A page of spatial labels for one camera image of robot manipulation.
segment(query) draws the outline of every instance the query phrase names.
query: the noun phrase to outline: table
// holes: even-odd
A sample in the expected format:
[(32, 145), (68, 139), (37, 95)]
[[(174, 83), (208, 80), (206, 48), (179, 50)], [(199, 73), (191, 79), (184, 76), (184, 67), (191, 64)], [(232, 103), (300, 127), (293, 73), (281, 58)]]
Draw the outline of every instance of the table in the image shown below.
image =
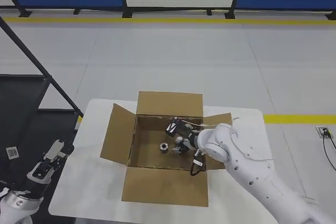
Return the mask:
[[(126, 166), (100, 158), (113, 103), (135, 113), (137, 102), (93, 99), (49, 206), (57, 216), (146, 224), (276, 224), (272, 215), (226, 170), (208, 171), (209, 207), (122, 202)], [(271, 158), (263, 114), (255, 109), (204, 106), (204, 116), (232, 113), (248, 146)]]

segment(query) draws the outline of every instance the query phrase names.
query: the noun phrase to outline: cardboard box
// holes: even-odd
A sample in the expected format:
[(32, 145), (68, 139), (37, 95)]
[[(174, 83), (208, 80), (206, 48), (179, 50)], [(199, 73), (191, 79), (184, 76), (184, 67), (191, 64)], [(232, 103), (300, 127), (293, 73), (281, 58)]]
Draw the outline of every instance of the cardboard box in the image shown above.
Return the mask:
[[(127, 165), (122, 201), (208, 206), (206, 171), (224, 164), (205, 156), (203, 171), (190, 176), (194, 152), (173, 153), (174, 138), (165, 133), (175, 116), (195, 124), (231, 124), (231, 114), (204, 118), (200, 94), (139, 92), (137, 114), (114, 104), (100, 157)], [(162, 142), (168, 153), (161, 153)]]

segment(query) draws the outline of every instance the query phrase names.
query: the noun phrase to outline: wall outlet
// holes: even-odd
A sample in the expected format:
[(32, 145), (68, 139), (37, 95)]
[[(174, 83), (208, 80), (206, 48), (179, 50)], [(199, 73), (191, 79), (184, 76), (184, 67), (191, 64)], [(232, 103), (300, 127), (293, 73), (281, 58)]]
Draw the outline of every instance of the wall outlet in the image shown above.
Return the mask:
[(324, 136), (324, 129), (325, 128), (327, 128), (327, 130), (330, 132), (331, 138), (334, 138), (334, 136), (332, 135), (331, 129), (329, 129), (328, 127), (316, 126), (316, 131), (318, 132), (320, 138), (323, 138), (323, 136)]

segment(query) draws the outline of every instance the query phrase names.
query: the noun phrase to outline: yellow floor stripe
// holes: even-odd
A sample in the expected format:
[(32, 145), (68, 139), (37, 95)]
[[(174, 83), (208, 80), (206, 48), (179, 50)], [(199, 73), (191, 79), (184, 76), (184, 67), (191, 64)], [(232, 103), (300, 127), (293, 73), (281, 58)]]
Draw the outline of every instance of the yellow floor stripe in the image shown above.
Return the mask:
[(224, 18), (84, 18), (84, 17), (5, 17), (6, 22), (24, 23), (188, 23), (188, 24), (262, 24), (262, 25), (336, 25), (336, 21), (329, 20), (226, 20)]
[(265, 124), (336, 124), (336, 115), (265, 114)]

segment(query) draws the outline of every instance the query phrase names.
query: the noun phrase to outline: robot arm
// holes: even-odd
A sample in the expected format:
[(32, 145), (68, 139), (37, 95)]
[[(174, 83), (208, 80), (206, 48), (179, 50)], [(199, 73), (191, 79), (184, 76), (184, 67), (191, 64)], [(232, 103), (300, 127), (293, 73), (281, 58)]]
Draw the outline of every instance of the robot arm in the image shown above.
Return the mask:
[(198, 136), (203, 153), (223, 162), (229, 174), (252, 194), (280, 224), (335, 223), (324, 213), (310, 207), (293, 192), (263, 159), (238, 139), (235, 128), (219, 124)]
[(73, 152), (71, 143), (56, 140), (50, 150), (26, 175), (24, 182), (0, 201), (0, 224), (32, 223), (30, 215), (39, 210), (51, 176)]

